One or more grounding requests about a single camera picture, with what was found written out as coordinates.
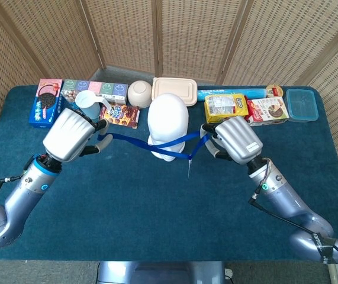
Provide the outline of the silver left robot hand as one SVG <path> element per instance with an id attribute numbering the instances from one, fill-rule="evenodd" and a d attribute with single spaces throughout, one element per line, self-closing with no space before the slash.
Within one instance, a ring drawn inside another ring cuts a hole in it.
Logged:
<path id="1" fill-rule="evenodd" d="M 113 139 L 107 120 L 92 121 L 77 110 L 66 108 L 43 140 L 47 154 L 61 163 L 103 151 Z"/>

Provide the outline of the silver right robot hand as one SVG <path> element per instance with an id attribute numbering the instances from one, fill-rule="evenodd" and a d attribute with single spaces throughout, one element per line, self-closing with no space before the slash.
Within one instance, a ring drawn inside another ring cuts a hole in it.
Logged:
<path id="1" fill-rule="evenodd" d="M 263 143 L 243 117 L 231 117 L 218 125 L 203 124 L 200 136 L 210 135 L 205 142 L 207 150 L 216 159 L 238 164 L 262 165 Z"/>

